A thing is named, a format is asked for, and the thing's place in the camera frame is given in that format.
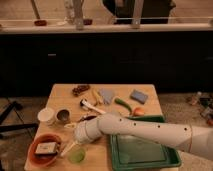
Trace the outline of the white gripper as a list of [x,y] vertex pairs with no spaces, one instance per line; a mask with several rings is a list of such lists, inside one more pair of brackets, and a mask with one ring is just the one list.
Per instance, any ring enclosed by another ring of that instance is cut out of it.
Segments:
[[[71,122],[69,124],[65,124],[64,128],[67,129],[74,129],[74,139],[81,144],[85,144],[89,142],[89,138],[86,133],[86,123],[85,122]],[[74,142],[69,142],[66,147],[63,149],[61,152],[60,156],[64,157],[67,152],[69,152],[74,146],[78,145],[78,143]]]

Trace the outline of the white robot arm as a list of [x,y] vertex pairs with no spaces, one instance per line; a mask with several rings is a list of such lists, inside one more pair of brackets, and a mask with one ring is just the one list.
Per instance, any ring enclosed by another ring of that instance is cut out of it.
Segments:
[[131,135],[213,160],[213,128],[183,124],[135,121],[116,114],[102,114],[76,123],[73,139],[61,155],[74,145],[88,144],[106,135]]

